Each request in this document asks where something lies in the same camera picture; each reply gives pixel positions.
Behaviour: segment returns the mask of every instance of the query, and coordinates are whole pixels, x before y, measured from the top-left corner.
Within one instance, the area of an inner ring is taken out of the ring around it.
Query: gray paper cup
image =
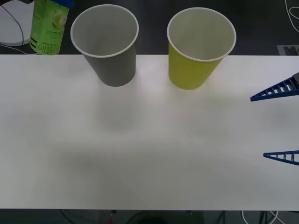
[[[122,86],[136,72],[138,21],[127,9],[99,5],[82,12],[71,26],[71,41],[103,83]]]

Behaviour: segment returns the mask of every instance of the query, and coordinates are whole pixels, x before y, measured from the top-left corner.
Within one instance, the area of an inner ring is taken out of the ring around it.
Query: cup rim
[[[178,16],[180,15],[181,13],[183,12],[186,12],[186,11],[189,11],[189,10],[198,10],[198,9],[201,9],[201,10],[207,10],[207,11],[212,11],[218,15],[220,15],[222,18],[224,18],[228,23],[229,25],[231,26],[233,32],[234,32],[234,42],[233,42],[233,45],[232,47],[228,50],[227,53],[225,53],[224,55],[218,57],[218,58],[213,58],[213,59],[197,59],[197,58],[193,58],[193,57],[190,57],[188,55],[185,55],[184,53],[182,53],[181,51],[179,51],[175,46],[174,44],[172,43],[171,39],[170,39],[170,35],[169,35],[169,28],[170,28],[170,25],[172,23],[172,21]],[[178,12],[177,14],[175,14],[172,19],[169,21],[168,23],[168,26],[167,26],[167,38],[168,38],[168,41],[169,43],[171,44],[171,46],[175,49],[176,52],[178,52],[181,56],[185,57],[185,58],[188,58],[188,59],[191,59],[193,61],[197,61],[197,62],[214,62],[214,61],[218,61],[220,59],[223,59],[226,55],[228,55],[235,47],[235,43],[236,43],[236,39],[237,39],[237,35],[236,35],[236,31],[235,31],[235,28],[233,26],[233,24],[231,23],[231,21],[225,17],[223,14],[213,10],[213,9],[210,9],[210,8],[203,8],[203,7],[193,7],[193,8],[187,8],[187,9],[184,9],[180,12]]]
[[[89,53],[86,53],[84,52],[83,50],[81,50],[75,43],[74,39],[73,39],[73,28],[74,28],[74,25],[76,24],[76,22],[78,21],[78,19],[86,12],[88,12],[89,10],[92,10],[93,8],[97,8],[97,7],[105,7],[105,6],[110,6],[110,7],[117,7],[117,8],[121,8],[125,11],[127,11],[135,20],[136,22],[136,26],[137,26],[137,30],[136,30],[136,35],[133,39],[133,41],[126,47],[124,48],[123,50],[119,51],[119,52],[116,52],[114,54],[111,54],[111,55],[104,55],[104,56],[101,56],[101,55],[92,55],[92,54],[89,54]],[[128,9],[124,8],[124,7],[121,7],[121,6],[118,6],[118,5],[113,5],[113,4],[103,4],[103,5],[97,5],[97,6],[93,6],[93,7],[90,7],[88,8],[87,10],[83,11],[80,13],[80,15],[77,16],[77,18],[74,20],[73,24],[71,25],[71,41],[74,45],[74,47],[80,51],[83,55],[86,55],[86,56],[89,56],[89,57],[95,57],[95,58],[108,58],[108,57],[113,57],[113,56],[117,56],[117,55],[120,55],[121,53],[125,52],[126,50],[128,50],[136,41],[137,37],[138,37],[138,34],[139,34],[139,24],[138,24],[138,20],[136,19],[136,17],[134,16],[133,13],[131,13],[131,11],[129,11]]]

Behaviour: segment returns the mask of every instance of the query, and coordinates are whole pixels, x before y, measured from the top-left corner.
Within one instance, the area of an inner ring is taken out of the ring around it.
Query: green bottle
[[[35,0],[30,46],[44,55],[60,51],[64,28],[72,0]]]

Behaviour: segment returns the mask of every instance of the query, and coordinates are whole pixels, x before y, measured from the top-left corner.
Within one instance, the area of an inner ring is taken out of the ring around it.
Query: white cable
[[[281,219],[279,219],[278,217],[276,217],[276,219],[281,223],[281,224],[285,224],[283,221],[281,221]]]
[[[292,16],[292,17],[294,17],[295,19],[299,20],[299,18],[298,18],[297,16],[295,16],[295,15],[291,12],[292,9],[294,9],[294,8],[299,9],[299,7],[292,7],[292,8],[290,8],[290,9],[288,9],[288,5],[287,5],[286,0],[285,0],[285,8],[286,8],[286,12],[288,13],[289,19],[290,19],[290,21],[291,21],[291,25],[292,25],[293,28],[299,33],[299,30],[294,26],[293,21],[292,21],[292,19],[291,19],[291,16]]]
[[[246,224],[249,224],[249,223],[246,221],[246,219],[245,219],[244,211],[242,211],[241,213],[242,213],[242,218],[243,218],[244,222],[245,222]],[[272,224],[273,222],[275,222],[275,220],[277,219],[277,216],[278,216],[278,211],[276,212],[276,214],[274,214],[274,213],[272,213],[272,212],[271,212],[271,214],[273,214],[274,218],[273,218],[272,221],[269,222],[268,224]]]
[[[17,50],[17,51],[19,51],[19,52],[22,52],[23,54],[26,54],[26,55],[38,55],[38,53],[35,53],[35,54],[28,54],[28,53],[25,53],[25,52],[24,52],[24,51],[22,51],[22,50],[19,50],[19,49],[17,49],[17,48],[12,48],[12,47],[9,47],[9,46],[6,46],[6,45],[3,45],[3,44],[1,44],[1,43],[0,43],[0,46],[2,46],[2,47],[5,47],[5,48],[10,48],[10,49]]]

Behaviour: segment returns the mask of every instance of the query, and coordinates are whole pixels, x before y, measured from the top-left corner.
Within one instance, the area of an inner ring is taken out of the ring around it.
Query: white table
[[[0,208],[299,210],[299,97],[250,97],[295,56],[227,56],[203,86],[137,56],[104,85],[83,56],[0,56]]]

